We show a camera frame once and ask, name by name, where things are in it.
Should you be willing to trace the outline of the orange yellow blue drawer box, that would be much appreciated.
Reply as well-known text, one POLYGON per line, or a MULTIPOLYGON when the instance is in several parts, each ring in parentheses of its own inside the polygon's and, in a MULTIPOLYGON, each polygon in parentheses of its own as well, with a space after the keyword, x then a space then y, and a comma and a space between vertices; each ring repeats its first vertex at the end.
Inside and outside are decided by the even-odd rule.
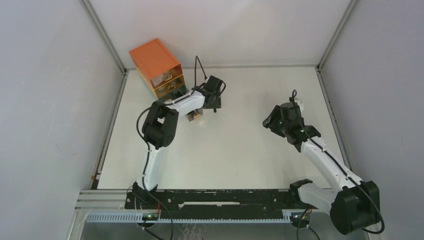
POLYGON ((180 61, 159 38, 130 50, 129 55, 139 75, 160 102, 169 104, 189 92, 180 61))

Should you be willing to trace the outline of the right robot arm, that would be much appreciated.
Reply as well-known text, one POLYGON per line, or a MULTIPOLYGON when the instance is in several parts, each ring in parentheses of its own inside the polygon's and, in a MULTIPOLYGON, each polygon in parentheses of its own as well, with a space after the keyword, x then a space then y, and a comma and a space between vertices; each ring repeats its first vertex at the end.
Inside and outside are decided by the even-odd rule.
POLYGON ((324 189, 309 179, 290 184, 289 203, 293 207, 307 204, 325 212, 343 235, 357 230, 380 234, 385 230, 378 186, 373 181, 363 181, 333 156, 321 133, 314 126, 304 124, 301 107, 296 102, 276 105, 262 125, 286 138, 312 162, 330 186, 324 189))

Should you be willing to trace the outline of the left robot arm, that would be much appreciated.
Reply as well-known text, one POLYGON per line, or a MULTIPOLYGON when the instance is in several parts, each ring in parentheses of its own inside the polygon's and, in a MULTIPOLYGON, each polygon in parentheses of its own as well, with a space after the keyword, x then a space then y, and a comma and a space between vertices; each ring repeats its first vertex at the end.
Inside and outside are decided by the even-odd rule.
POLYGON ((136 131, 146 144, 146 159, 140 176, 132 186, 132 194, 143 208, 149 209, 156 203, 154 191, 158 186, 159 164, 176 136, 179 118, 196 110, 212 109, 216 112, 221 108, 221 95, 226 87, 223 80, 210 75, 206 82, 193 87, 183 96, 168 102, 155 101, 138 116, 136 131))

